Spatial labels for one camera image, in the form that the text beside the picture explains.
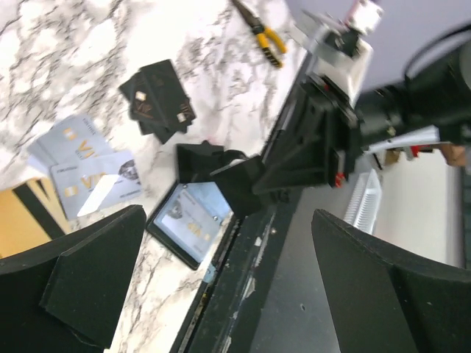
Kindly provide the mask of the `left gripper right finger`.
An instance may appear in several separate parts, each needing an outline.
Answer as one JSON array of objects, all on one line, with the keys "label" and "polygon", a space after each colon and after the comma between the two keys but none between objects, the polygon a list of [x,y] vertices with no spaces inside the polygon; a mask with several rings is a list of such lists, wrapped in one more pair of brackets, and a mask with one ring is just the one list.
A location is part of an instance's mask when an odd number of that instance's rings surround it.
[{"label": "left gripper right finger", "polygon": [[376,238],[326,210],[311,222],[341,352],[469,352],[470,271]]}]

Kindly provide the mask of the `small black card stack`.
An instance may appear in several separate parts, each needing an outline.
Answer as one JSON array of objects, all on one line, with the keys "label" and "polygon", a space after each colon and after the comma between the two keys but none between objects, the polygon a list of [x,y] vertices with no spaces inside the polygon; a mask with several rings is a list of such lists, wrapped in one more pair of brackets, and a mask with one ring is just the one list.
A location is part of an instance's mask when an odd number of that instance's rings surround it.
[{"label": "small black card stack", "polygon": [[171,60],[140,68],[119,91],[129,102],[129,117],[142,135],[154,135],[166,143],[175,133],[185,134],[196,113]]}]

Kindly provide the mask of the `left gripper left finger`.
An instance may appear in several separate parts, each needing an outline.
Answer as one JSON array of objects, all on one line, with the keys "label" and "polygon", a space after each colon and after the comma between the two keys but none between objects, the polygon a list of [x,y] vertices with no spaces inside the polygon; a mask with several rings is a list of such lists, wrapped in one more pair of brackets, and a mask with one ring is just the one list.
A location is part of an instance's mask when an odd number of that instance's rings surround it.
[{"label": "left gripper left finger", "polygon": [[143,207],[130,205],[1,260],[1,351],[110,348],[145,223]]}]

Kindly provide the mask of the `silver grey credit card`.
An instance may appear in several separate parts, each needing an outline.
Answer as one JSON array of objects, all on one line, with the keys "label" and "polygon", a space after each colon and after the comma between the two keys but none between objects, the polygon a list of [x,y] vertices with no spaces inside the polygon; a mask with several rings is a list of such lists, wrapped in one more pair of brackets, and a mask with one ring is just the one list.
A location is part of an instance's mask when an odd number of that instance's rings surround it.
[{"label": "silver grey credit card", "polygon": [[132,153],[114,151],[87,115],[59,121],[27,150],[52,178],[68,220],[129,201],[142,192]]}]

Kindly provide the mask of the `gold credit card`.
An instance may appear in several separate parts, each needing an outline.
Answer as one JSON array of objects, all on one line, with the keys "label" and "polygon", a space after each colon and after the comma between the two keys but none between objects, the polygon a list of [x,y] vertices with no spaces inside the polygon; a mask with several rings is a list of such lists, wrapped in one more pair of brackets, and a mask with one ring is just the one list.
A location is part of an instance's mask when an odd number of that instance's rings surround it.
[{"label": "gold credit card", "polygon": [[32,178],[1,191],[1,257],[35,248],[71,233],[47,177]]}]

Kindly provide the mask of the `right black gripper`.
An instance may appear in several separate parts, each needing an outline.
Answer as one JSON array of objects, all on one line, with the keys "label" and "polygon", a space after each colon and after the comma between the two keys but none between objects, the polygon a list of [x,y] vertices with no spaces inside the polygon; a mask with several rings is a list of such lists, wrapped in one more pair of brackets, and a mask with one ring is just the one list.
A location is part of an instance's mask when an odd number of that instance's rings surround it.
[{"label": "right black gripper", "polygon": [[[207,140],[178,143],[175,152],[179,183],[213,180],[234,215],[244,218],[267,206],[261,194],[348,178],[362,153],[361,119],[332,79],[307,75],[292,86],[263,162]],[[234,160],[243,161],[229,165]]]}]

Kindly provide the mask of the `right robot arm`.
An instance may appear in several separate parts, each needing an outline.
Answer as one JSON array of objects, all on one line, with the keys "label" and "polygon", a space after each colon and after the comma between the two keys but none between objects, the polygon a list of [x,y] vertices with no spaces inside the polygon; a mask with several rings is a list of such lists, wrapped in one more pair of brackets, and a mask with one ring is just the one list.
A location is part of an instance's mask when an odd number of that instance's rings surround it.
[{"label": "right robot arm", "polygon": [[[243,218],[288,200],[292,189],[337,186],[379,148],[470,142],[470,43],[415,76],[361,89],[372,48],[358,30],[324,21],[298,29],[307,51],[261,154],[207,142],[177,145],[177,181],[214,182]],[[435,135],[425,137],[427,128]]]}]

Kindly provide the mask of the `black leather card holder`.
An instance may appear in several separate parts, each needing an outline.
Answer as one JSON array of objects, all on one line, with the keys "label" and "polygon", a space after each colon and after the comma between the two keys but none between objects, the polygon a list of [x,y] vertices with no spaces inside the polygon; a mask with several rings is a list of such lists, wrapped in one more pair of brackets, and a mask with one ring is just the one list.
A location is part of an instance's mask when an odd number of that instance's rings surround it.
[{"label": "black leather card holder", "polygon": [[146,231],[197,270],[230,213],[215,182],[175,182],[149,216]]}]

